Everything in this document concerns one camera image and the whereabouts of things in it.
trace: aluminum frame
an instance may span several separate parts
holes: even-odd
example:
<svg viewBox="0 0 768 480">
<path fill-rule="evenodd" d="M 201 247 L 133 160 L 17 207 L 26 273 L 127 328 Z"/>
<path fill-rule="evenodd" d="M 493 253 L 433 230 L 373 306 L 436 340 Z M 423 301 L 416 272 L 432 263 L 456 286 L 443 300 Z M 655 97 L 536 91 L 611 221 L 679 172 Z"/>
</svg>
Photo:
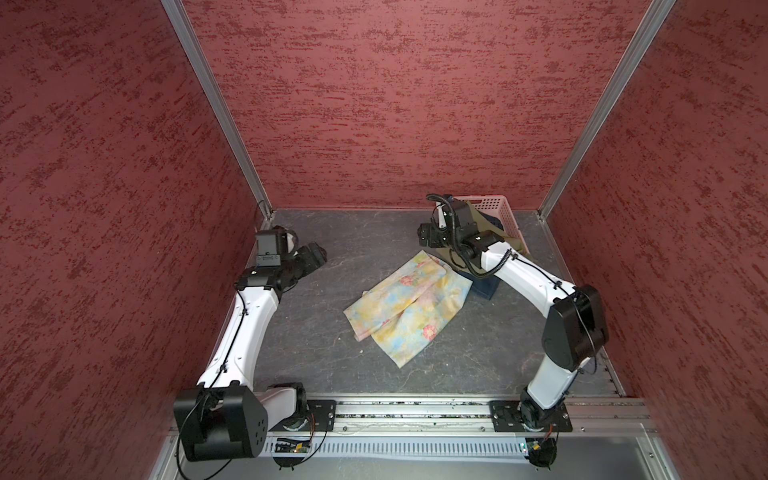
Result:
<svg viewBox="0 0 768 480">
<path fill-rule="evenodd" d="M 616 105 L 621 92 L 624 91 L 627 83 L 629 83 L 629 79 L 640 64 L 640 60 L 643 59 L 645 52 L 656 37 L 659 28 L 661 28 L 664 20 L 667 19 L 667 15 L 674 3 L 675 0 L 653 0 L 650 3 L 629 45 L 627 45 L 627 49 L 621 56 L 621 60 L 616 66 L 611 79 L 605 86 L 598 104 L 595 105 L 592 115 L 584 126 L 584 130 L 581 131 L 581 135 L 576 140 L 571 153 L 568 155 L 568 159 L 550 187 L 547 197 L 541 203 L 538 209 L 540 218 L 546 220 L 552 209 L 554 209 L 566 185 L 568 185 L 581 160 L 584 158 L 590 145 L 592 145 L 592 141 L 598 135 L 605 119 L 613 110 L 614 105 Z"/>
<path fill-rule="evenodd" d="M 496 433 L 493 430 L 492 400 L 511 399 L 508 396 L 477 395 L 407 395 L 377 393 L 308 393 L 314 399 L 335 399 L 333 432 L 327 434 L 326 447 L 318 457 L 381 457 L 419 460 L 474 460 L 479 462 L 523 462 L 520 452 L 507 454 L 493 445 L 519 443 L 520 439 L 543 436 L 545 432 Z M 574 431 L 561 432 L 563 437 L 625 437 L 635 438 L 644 462 L 654 480 L 677 480 L 653 420 L 643 399 L 569 397 L 565 400 Z M 170 439 L 175 439 L 171 431 Z M 285 432 L 270 432 L 267 445 L 272 445 Z M 301 437 L 302 434 L 291 434 Z M 487 451 L 476 455 L 446 454 L 423 447 L 415 452 L 381 452 L 368 449 L 349 449 L 349 455 L 339 454 L 344 445 L 370 445 L 392 443 L 476 444 L 487 445 Z M 177 477 L 174 450 L 165 448 L 164 458 L 158 459 L 151 480 L 172 480 Z M 182 462 L 184 451 L 181 450 Z M 260 456 L 270 456 L 262 452 Z"/>
<path fill-rule="evenodd" d="M 256 172 L 256 168 L 250 159 L 243 138 L 237 130 L 237 125 L 232 118 L 230 109 L 227 107 L 227 102 L 221 94 L 219 84 L 216 83 L 214 73 L 211 71 L 208 60 L 206 60 L 203 49 L 200 46 L 200 42 L 197 40 L 197 36 L 194 33 L 192 23 L 187 15 L 187 11 L 184 9 L 184 5 L 182 5 L 181 0 L 161 0 L 161 2 L 170 19 L 170 23 L 174 26 L 176 36 L 179 38 L 181 46 L 184 48 L 184 52 L 187 54 L 187 58 L 192 64 L 192 69 L 197 76 L 197 80 L 200 82 L 200 86 L 203 87 L 205 96 L 210 102 L 210 107 L 213 109 L 216 118 L 219 121 L 221 130 L 224 132 L 224 136 L 230 144 L 232 153 L 235 155 L 237 163 L 243 171 L 243 176 L 245 176 L 248 186 L 257 200 L 262 215 L 265 219 L 271 219 L 273 216 L 273 208 L 270 199 L 267 197 L 264 186 L 259 178 L 259 174 Z"/>
</svg>

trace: floral fabric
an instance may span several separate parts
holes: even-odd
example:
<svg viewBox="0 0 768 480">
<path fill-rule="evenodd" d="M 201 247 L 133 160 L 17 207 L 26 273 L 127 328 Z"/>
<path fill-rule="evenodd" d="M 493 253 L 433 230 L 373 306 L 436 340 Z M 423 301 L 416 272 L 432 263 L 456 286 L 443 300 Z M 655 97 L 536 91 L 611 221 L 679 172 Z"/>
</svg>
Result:
<svg viewBox="0 0 768 480">
<path fill-rule="evenodd" d="M 419 252 L 344 310 L 358 341 L 372 336 L 398 367 L 421 352 L 464 306 L 472 281 Z"/>
</svg>

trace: folded clothing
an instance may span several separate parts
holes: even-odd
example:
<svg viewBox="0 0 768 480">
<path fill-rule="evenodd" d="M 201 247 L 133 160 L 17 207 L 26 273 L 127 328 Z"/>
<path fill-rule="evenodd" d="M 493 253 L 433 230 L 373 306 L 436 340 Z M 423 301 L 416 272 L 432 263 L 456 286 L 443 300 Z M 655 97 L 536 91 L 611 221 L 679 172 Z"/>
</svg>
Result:
<svg viewBox="0 0 768 480">
<path fill-rule="evenodd" d="M 372 336 L 398 367 L 421 352 L 464 306 L 472 281 L 419 252 L 344 310 L 358 341 Z"/>
</svg>

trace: pink plastic basket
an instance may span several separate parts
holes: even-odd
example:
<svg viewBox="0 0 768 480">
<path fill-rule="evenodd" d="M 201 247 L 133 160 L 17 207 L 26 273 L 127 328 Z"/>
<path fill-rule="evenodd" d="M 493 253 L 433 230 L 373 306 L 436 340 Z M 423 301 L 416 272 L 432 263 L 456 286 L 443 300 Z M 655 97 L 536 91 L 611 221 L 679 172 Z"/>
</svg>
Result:
<svg viewBox="0 0 768 480">
<path fill-rule="evenodd" d="M 512 215 L 512 209 L 509 208 L 507 197 L 504 195 L 464 195 L 454 198 L 469 202 L 478 211 L 501 220 L 507 235 L 519 238 L 523 243 L 523 248 L 525 248 L 525 254 L 531 254 L 528 245 L 525 243 L 525 238 L 523 238 L 523 234 L 520 232 L 518 223 L 515 221 L 515 216 Z"/>
</svg>

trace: black cable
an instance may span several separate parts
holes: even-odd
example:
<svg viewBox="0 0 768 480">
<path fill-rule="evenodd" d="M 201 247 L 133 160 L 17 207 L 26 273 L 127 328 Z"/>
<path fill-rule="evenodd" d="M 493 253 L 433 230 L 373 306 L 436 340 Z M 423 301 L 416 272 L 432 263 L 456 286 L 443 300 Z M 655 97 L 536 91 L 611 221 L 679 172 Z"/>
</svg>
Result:
<svg viewBox="0 0 768 480">
<path fill-rule="evenodd" d="M 453 249 L 452 249 L 452 248 L 449 248 L 449 249 L 448 249 L 448 257 L 449 257 L 449 259 L 451 260 L 451 263 L 453 263 L 453 265 L 454 265 L 456 268 L 464 268 L 464 269 L 465 269 L 465 268 L 467 268 L 467 266 L 466 266 L 466 265 L 464 265 L 464 266 L 459 266 L 459 265 L 458 265 L 458 263 L 456 263 L 456 260 L 454 260 L 454 259 L 453 259 Z"/>
<path fill-rule="evenodd" d="M 451 203 L 448 201 L 448 199 L 438 194 L 428 194 L 427 200 L 439 202 L 448 208 L 449 216 L 451 218 L 451 245 L 449 246 L 456 252 L 456 254 L 458 254 L 458 257 L 462 259 L 462 261 L 467 266 L 466 269 L 469 270 L 471 275 L 477 279 L 483 280 L 495 275 L 499 270 L 502 269 L 504 264 L 507 263 L 507 260 L 509 260 L 509 257 L 511 257 L 512 253 L 514 252 L 513 249 L 507 250 L 502 259 L 492 269 L 487 270 L 485 273 L 477 271 L 475 266 L 469 261 L 469 258 L 464 253 L 464 250 L 458 244 L 458 221 L 456 220 L 456 211 L 453 209 Z"/>
<path fill-rule="evenodd" d="M 576 316 L 578 317 L 578 321 L 581 323 L 581 326 L 584 327 L 584 332 L 587 333 L 587 338 L 589 338 L 589 343 L 590 343 L 590 345 L 592 345 L 592 353 L 594 354 L 594 369 L 592 370 L 592 372 L 591 373 L 585 372 L 584 369 L 582 369 L 581 367 L 579 367 L 579 370 L 582 371 L 582 372 L 585 372 L 585 373 L 589 373 L 590 375 L 594 375 L 595 373 L 597 373 L 598 372 L 598 351 L 597 351 L 597 349 L 594 348 L 594 342 L 592 341 L 592 335 L 589 334 L 589 330 L 587 329 L 587 324 L 584 323 L 584 320 L 581 318 L 581 313 L 579 313 L 579 311 L 578 311 L 578 306 L 576 305 L 576 300 L 573 297 L 571 297 L 568 294 L 568 292 L 565 291 L 565 289 L 562 287 L 562 282 L 555 282 L 552 278 L 549 277 L 549 275 L 547 275 L 538 266 L 534 265 L 531 262 L 528 262 L 526 260 L 521 259 L 518 254 L 515 254 L 512 257 L 512 259 L 513 260 L 517 260 L 518 262 L 523 262 L 525 265 L 534 267 L 536 270 L 538 270 L 538 272 L 541 275 L 544 275 L 544 277 L 547 280 L 552 282 L 552 284 L 554 285 L 554 288 L 559 288 L 560 290 L 563 291 L 563 293 L 565 293 L 565 297 L 566 298 L 570 298 L 571 299 L 571 303 L 573 303 L 574 309 L 576 310 Z"/>
<path fill-rule="evenodd" d="M 312 458 L 312 457 L 313 457 L 313 456 L 314 456 L 314 455 L 315 455 L 317 452 L 319 452 L 319 451 L 320 451 L 320 449 L 323 447 L 323 443 L 325 443 L 325 442 L 326 442 L 326 437 L 327 437 L 327 436 L 328 436 L 328 427 L 326 426 L 326 433 L 323 435 L 323 440 L 321 440 L 321 441 L 320 441 L 320 445 L 318 445 L 318 446 L 317 446 L 317 449 L 316 449 L 314 452 L 310 453 L 310 456 L 306 457 L 306 458 L 305 458 L 304 460 L 302 460 L 301 462 L 299 462 L 299 463 L 295 464 L 295 465 L 294 465 L 294 467 L 297 467 L 297 466 L 299 466 L 299 465 L 303 464 L 304 462 L 306 462 L 307 460 L 309 460 L 310 458 Z"/>
<path fill-rule="evenodd" d="M 440 205 L 437 205 L 437 206 L 436 206 L 436 207 L 435 207 L 435 208 L 432 210 L 432 215 L 430 215 L 430 216 L 429 216 L 429 221 L 432 223 L 432 226 L 433 226 L 435 229 L 437 229 L 437 231 L 438 231 L 438 232 L 445 232 L 445 231 L 448 229 L 448 225 L 446 225 L 445 227 L 442 227 L 442 228 L 441 228 L 441 227 L 440 227 L 440 225 L 439 225 L 439 224 L 437 223 L 437 221 L 435 220 L 435 210 L 437 210 L 437 209 L 439 209 L 439 208 L 440 208 Z"/>
<path fill-rule="evenodd" d="M 457 229 L 458 229 L 458 222 L 456 221 L 456 211 L 453 209 L 453 206 L 451 205 L 451 203 L 448 201 L 448 199 L 446 199 L 445 197 L 443 197 L 441 195 L 438 195 L 438 194 L 428 194 L 427 195 L 427 200 L 439 202 L 439 203 L 444 204 L 445 206 L 448 207 L 449 216 L 451 217 L 451 242 L 452 242 L 452 245 L 450 245 L 450 247 L 452 247 L 452 249 L 455 250 L 456 253 L 458 254 L 458 257 L 461 258 L 464 261 L 464 263 L 466 265 L 466 269 L 469 270 L 471 275 L 479 278 L 480 280 L 482 280 L 484 278 L 488 278 L 488 277 L 490 277 L 492 275 L 495 275 L 499 270 L 502 269 L 504 264 L 511 257 L 513 260 L 517 260 L 519 262 L 523 262 L 524 264 L 526 264 L 528 266 L 534 267 L 536 270 L 538 270 L 539 273 L 541 273 L 541 275 L 544 275 L 544 277 L 547 280 L 552 282 L 554 284 L 555 288 L 559 288 L 560 290 L 562 290 L 563 293 L 565 293 L 566 298 L 570 298 L 571 299 L 571 302 L 573 303 L 573 306 L 576 309 L 576 316 L 578 316 L 578 320 L 581 323 L 581 326 L 584 328 L 584 332 L 587 333 L 587 338 L 589 338 L 589 343 L 590 343 L 590 345 L 592 345 L 592 353 L 594 354 L 594 369 L 592 370 L 592 373 L 590 373 L 590 375 L 594 375 L 595 373 L 597 373 L 598 372 L 598 350 L 596 348 L 594 348 L 594 342 L 592 341 L 592 335 L 589 334 L 589 329 L 587 329 L 587 324 L 584 323 L 584 320 L 581 318 L 581 313 L 578 311 L 578 306 L 576 305 L 576 300 L 573 297 L 570 297 L 568 292 L 565 291 L 565 289 L 562 287 L 562 282 L 555 282 L 553 279 L 551 279 L 549 277 L 549 275 L 547 275 L 538 266 L 534 265 L 533 263 L 527 262 L 525 260 L 521 260 L 520 256 L 516 252 L 514 252 L 514 250 L 512 250 L 512 249 L 507 250 L 507 252 L 504 254 L 502 259 L 492 269 L 487 270 L 485 273 L 478 272 L 477 270 L 475 270 L 475 266 L 472 265 L 472 263 L 466 257 L 466 255 L 464 254 L 462 248 L 459 246 L 458 241 L 456 240 L 457 233 L 458 233 L 458 231 L 457 231 Z"/>
<path fill-rule="evenodd" d="M 205 388 L 205 390 L 203 390 L 202 394 L 200 395 L 200 398 L 195 402 L 195 404 L 192 407 L 192 409 L 190 410 L 190 412 L 187 413 L 187 416 L 184 417 L 184 421 L 181 423 L 181 425 L 179 425 L 179 438 L 176 439 L 176 470 L 179 471 L 179 475 L 181 475 L 181 478 L 183 478 L 184 480 L 192 480 L 192 478 L 187 477 L 184 474 L 184 472 L 181 471 L 181 458 L 179 456 L 179 444 L 181 444 L 181 433 L 184 430 L 184 426 L 187 424 L 187 421 L 190 419 L 190 417 L 192 416 L 194 411 L 197 410 L 198 406 L 200 406 L 200 403 L 201 402 L 204 403 L 206 400 L 208 400 L 207 397 L 210 394 L 210 389 L 212 389 L 214 387 L 214 385 L 216 385 L 216 382 L 219 380 L 219 377 L 221 377 L 221 374 L 223 373 L 224 369 L 227 366 L 227 358 L 229 358 L 230 353 L 232 352 L 232 347 L 235 344 L 235 339 L 237 338 L 237 334 L 240 332 L 240 327 L 243 325 L 243 319 L 245 318 L 245 315 L 247 315 L 247 313 L 248 313 L 248 309 L 246 307 L 246 303 L 245 303 L 245 299 L 243 298 L 243 294 L 240 293 L 240 291 L 237 288 L 235 289 L 235 291 L 237 292 L 237 296 L 240 298 L 240 301 L 243 302 L 243 312 L 240 314 L 240 321 L 237 324 L 237 328 L 235 329 L 235 334 L 232 337 L 232 343 L 230 343 L 230 348 L 227 349 L 227 354 L 224 355 L 224 358 L 223 358 L 223 361 L 221 363 L 221 366 L 219 367 L 219 371 L 216 374 L 216 377 L 214 378 L 213 382 L 211 382 L 210 386 L 208 386 L 207 388 Z M 211 480 L 216 475 L 219 475 L 219 473 L 222 470 L 224 470 L 224 468 L 226 468 L 227 465 L 230 464 L 230 462 L 232 462 L 231 458 L 229 460 L 227 460 L 227 463 L 222 465 L 221 468 L 216 470 L 212 475 L 209 475 L 206 478 L 203 478 L 202 480 Z"/>
</svg>

